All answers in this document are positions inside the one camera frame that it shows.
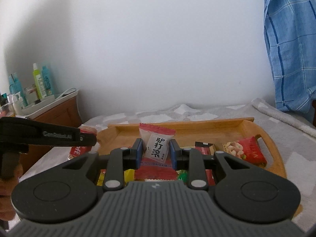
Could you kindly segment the person's left hand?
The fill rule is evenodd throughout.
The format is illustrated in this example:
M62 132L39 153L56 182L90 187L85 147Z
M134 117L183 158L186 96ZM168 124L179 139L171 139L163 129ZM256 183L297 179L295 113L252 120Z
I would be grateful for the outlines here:
M11 194L15 186L19 183L19 178L23 175L23 167L18 164L13 171L13 177L8 180L1 179L0 183L0 218L3 221L10 221L14 218L16 212L11 203Z

